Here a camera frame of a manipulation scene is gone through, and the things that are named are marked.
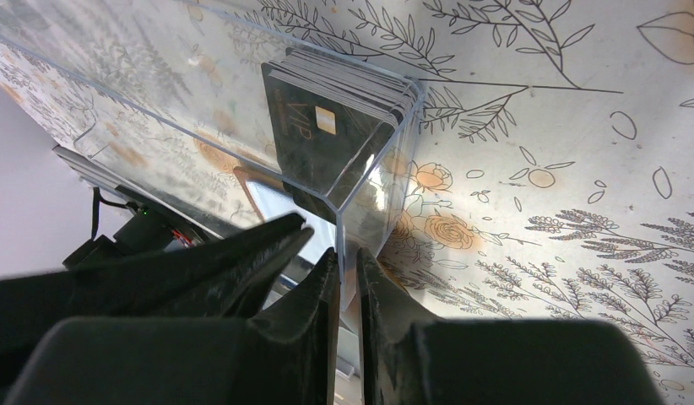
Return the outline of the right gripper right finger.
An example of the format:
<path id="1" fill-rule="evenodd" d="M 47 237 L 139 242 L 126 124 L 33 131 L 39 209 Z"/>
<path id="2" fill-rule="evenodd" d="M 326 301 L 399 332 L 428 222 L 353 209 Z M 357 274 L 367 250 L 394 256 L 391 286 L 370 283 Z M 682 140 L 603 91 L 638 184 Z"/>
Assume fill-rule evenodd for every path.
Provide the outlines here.
<path id="1" fill-rule="evenodd" d="M 636 349 L 603 321 L 456 320 L 356 256 L 367 404 L 659 404 Z"/>

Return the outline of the brown leather card holder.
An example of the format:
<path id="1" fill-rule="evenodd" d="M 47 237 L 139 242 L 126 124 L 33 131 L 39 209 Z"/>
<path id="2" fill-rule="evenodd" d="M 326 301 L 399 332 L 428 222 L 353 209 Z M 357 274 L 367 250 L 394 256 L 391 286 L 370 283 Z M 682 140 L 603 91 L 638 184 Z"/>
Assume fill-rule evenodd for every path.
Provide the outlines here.
<path id="1" fill-rule="evenodd" d="M 307 276 L 323 253 L 335 247 L 335 225 L 299 207 L 278 179 L 258 169 L 241 166 L 236 167 L 233 174 L 261 220 L 269 221 L 287 213 L 298 213 L 306 221 L 305 226 L 313 229 L 311 239 L 280 275 L 279 283 L 285 289 L 293 289 Z"/>

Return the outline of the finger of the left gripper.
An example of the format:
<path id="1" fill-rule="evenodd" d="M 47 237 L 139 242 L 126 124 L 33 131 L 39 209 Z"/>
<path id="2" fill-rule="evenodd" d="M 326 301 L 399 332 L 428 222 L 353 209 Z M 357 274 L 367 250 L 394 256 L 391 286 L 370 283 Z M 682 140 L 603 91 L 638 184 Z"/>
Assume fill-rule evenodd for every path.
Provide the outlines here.
<path id="1" fill-rule="evenodd" d="M 0 375 L 18 374 L 48 330 L 70 317 L 252 317 L 313 234 L 289 213 L 188 249 L 0 279 Z"/>

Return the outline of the clear plastic box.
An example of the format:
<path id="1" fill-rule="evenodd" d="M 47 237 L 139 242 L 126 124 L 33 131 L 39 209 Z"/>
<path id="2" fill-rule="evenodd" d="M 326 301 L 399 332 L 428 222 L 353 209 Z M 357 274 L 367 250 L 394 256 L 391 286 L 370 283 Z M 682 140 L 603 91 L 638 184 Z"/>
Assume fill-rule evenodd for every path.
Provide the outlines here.
<path id="1" fill-rule="evenodd" d="M 0 1 L 0 41 L 82 96 L 87 128 L 73 140 L 76 152 L 209 232 L 264 222 L 236 167 L 283 187 L 288 181 L 276 159 L 262 63 L 306 48 L 413 84 L 413 109 L 331 223 L 341 304 L 351 303 L 357 251 L 379 252 L 404 206 L 425 97 L 412 78 L 356 57 L 349 31 L 320 46 L 279 32 L 241 1 Z"/>

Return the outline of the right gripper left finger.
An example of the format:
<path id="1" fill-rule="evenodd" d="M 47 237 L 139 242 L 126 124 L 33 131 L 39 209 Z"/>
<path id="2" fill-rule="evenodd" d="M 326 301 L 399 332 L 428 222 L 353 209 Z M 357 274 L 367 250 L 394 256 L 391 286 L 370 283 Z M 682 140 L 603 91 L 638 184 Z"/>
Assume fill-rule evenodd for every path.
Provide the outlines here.
<path id="1" fill-rule="evenodd" d="M 8 404 L 330 404 L 339 267 L 327 249 L 249 318 L 78 317 L 39 342 Z"/>

